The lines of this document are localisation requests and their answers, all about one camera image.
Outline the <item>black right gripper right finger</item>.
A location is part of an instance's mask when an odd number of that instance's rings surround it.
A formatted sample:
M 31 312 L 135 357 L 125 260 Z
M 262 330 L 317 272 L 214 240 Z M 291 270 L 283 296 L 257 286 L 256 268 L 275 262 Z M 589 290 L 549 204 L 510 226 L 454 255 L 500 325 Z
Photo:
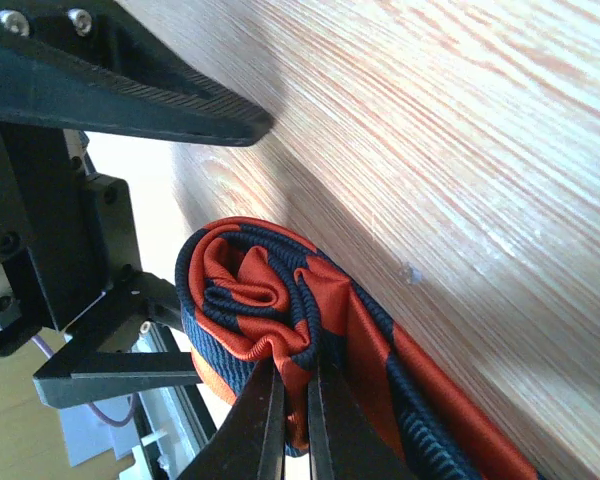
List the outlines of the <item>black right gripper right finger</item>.
M 378 436 L 340 371 L 318 366 L 308 389 L 312 479 L 408 479 L 410 470 Z

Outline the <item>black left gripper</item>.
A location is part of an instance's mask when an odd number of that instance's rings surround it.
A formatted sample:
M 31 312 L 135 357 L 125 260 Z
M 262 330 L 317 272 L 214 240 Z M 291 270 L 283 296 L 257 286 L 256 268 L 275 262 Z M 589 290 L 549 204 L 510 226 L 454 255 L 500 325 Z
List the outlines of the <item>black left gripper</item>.
M 136 273 L 128 185 L 96 172 L 76 130 L 241 147 L 270 131 L 271 114 L 114 1 L 0 1 L 0 121 L 0 356 L 63 330 L 132 275 L 34 374 L 41 402 L 200 383 L 188 353 L 131 351 L 144 323 L 178 326 L 180 304 L 171 283 Z

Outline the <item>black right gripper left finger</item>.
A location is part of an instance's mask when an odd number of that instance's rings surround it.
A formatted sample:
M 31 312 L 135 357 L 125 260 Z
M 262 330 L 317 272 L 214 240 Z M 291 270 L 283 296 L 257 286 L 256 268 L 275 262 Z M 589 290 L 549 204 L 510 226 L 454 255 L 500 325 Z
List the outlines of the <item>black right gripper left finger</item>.
M 220 429 L 181 479 L 281 479 L 285 392 L 272 360 L 258 362 Z

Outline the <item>orange navy striped tie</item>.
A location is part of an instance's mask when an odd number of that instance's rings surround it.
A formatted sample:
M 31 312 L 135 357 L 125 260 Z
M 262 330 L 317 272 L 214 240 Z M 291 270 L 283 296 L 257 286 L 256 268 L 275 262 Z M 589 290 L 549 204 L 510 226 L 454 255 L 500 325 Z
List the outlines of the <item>orange navy striped tie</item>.
M 349 274 L 309 240 L 249 217 L 194 233 L 175 265 L 192 362 L 233 403 L 272 359 L 286 391 L 286 450 L 309 447 L 308 385 L 343 374 L 383 442 L 423 479 L 535 479 L 536 468 Z

